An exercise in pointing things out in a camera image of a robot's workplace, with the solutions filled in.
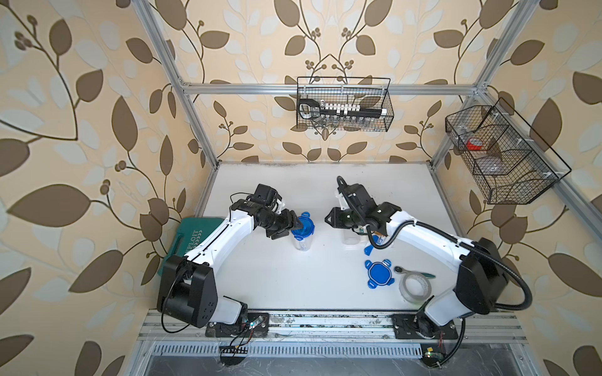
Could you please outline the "blue lid of cup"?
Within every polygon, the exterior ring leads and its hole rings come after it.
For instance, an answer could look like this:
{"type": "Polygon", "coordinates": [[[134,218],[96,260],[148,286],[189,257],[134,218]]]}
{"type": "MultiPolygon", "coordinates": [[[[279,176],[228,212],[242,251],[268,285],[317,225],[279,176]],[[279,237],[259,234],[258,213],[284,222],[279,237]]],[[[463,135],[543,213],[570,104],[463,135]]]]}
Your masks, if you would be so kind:
{"type": "Polygon", "coordinates": [[[370,260],[366,260],[365,269],[368,274],[368,287],[370,289],[376,289],[378,287],[392,285],[395,282],[395,279],[393,278],[391,267],[392,263],[388,259],[374,263],[370,260]]]}
{"type": "Polygon", "coordinates": [[[310,213],[305,211],[298,216],[297,219],[299,221],[299,228],[291,231],[294,238],[296,238],[298,241],[302,241],[312,236],[315,231],[315,225],[310,217],[310,213]]]}

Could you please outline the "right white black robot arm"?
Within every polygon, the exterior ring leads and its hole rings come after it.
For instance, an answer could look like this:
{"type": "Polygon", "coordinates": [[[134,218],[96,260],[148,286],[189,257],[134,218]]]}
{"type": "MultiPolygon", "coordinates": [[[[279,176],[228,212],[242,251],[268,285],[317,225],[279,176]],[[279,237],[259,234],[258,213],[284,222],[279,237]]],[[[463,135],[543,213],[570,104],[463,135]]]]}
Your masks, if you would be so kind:
{"type": "Polygon", "coordinates": [[[455,319],[531,307],[531,288],[518,272],[503,263],[491,241],[452,235],[390,202],[377,204],[359,183],[349,184],[341,176],[336,181],[340,204],[325,218],[330,227],[365,235],[377,250],[404,241],[455,273],[454,285],[429,297],[416,312],[413,327],[421,337],[433,338],[455,319]]]}

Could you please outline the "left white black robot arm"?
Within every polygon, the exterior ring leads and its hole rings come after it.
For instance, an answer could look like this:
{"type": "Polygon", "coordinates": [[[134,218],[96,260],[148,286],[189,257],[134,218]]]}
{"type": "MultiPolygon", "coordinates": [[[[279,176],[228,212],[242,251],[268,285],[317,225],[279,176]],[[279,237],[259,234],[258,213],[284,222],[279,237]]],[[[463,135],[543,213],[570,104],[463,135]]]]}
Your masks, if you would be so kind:
{"type": "Polygon", "coordinates": [[[220,295],[216,274],[222,264],[256,228],[277,240],[300,230],[294,211],[279,201],[266,206],[239,200],[229,214],[201,244],[183,256],[171,255],[164,264],[157,309],[189,326],[203,328],[210,323],[243,325],[248,321],[247,305],[220,295]]]}

